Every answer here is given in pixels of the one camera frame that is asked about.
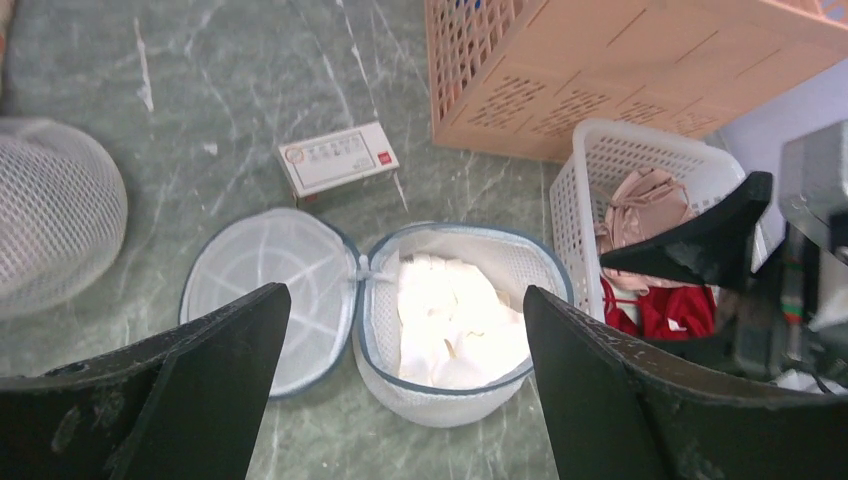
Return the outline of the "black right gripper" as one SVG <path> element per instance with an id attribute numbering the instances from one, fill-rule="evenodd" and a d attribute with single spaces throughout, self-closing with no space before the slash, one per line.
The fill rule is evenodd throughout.
<path id="1" fill-rule="evenodd" d="M 768 206 L 783 237 L 751 272 Z M 600 256 L 600 265 L 720 296 L 717 370 L 783 388 L 847 385 L 847 123 L 784 143 L 777 173 L 753 171 L 693 219 Z"/>

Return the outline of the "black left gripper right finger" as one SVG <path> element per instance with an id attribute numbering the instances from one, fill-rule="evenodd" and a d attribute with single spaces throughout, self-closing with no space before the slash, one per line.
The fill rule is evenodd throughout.
<path id="1" fill-rule="evenodd" d="M 843 479 L 847 399 L 701 367 L 531 286 L 524 314 L 562 479 Z"/>

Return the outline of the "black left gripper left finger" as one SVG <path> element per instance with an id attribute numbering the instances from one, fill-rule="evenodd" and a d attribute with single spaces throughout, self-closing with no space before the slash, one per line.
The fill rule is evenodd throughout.
<path id="1" fill-rule="evenodd" d="M 242 479 L 291 298 L 267 284 L 126 347 L 1 381 L 5 479 Z"/>

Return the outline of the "white bra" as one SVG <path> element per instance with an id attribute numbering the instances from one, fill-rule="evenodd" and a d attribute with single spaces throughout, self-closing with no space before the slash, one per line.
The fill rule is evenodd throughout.
<path id="1" fill-rule="evenodd" d="M 475 265 L 415 254 L 400 264 L 398 376 L 426 387 L 484 387 L 529 359 L 524 315 Z"/>

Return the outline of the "round white mesh laundry bag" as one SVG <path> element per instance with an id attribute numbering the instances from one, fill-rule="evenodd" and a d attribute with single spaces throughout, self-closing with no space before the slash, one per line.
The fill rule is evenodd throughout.
<path id="1" fill-rule="evenodd" d="M 179 320 L 188 323 L 268 283 L 285 284 L 291 312 L 270 395 L 281 399 L 320 382 L 346 348 L 371 394 L 413 423 L 451 428 L 477 422 L 507 402 L 532 372 L 530 360 L 478 388 L 453 390 L 398 377 L 400 262 L 415 254 L 477 266 L 520 308 L 526 289 L 566 301 L 574 291 L 554 252 L 499 227 L 423 222 L 381 239 L 367 254 L 341 230 L 304 211 L 274 208 L 219 231 L 196 258 L 183 289 Z"/>

